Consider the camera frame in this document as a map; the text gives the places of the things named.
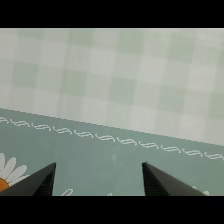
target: orange flower center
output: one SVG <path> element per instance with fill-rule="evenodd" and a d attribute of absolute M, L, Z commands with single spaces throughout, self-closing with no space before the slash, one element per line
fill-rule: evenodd
<path fill-rule="evenodd" d="M 4 191 L 7 188 L 9 188 L 8 183 L 5 180 L 3 180 L 2 178 L 0 178 L 0 192 Z"/>

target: black object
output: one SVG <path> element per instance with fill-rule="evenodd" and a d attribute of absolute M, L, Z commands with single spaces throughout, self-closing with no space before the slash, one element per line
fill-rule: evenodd
<path fill-rule="evenodd" d="M 52 196 L 55 170 L 56 163 L 52 163 L 0 192 L 0 196 Z"/>
<path fill-rule="evenodd" d="M 142 164 L 146 196 L 205 196 L 154 166 Z"/>

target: daisy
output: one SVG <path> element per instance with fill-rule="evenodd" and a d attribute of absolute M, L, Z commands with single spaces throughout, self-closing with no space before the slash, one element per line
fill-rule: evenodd
<path fill-rule="evenodd" d="M 26 172 L 27 166 L 19 166 L 13 171 L 15 166 L 15 157 L 11 158 L 5 165 L 5 155 L 0 153 L 0 192 L 29 176 L 22 176 Z"/>

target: checkered pattern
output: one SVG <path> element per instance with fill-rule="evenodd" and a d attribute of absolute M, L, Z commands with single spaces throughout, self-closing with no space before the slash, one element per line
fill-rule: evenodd
<path fill-rule="evenodd" d="M 224 30 L 0 29 L 0 107 L 224 145 Z"/>

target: gingham pattern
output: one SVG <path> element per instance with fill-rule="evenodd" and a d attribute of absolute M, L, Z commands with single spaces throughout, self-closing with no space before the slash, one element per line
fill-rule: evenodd
<path fill-rule="evenodd" d="M 0 107 L 224 145 L 223 29 L 0 29 Z"/>

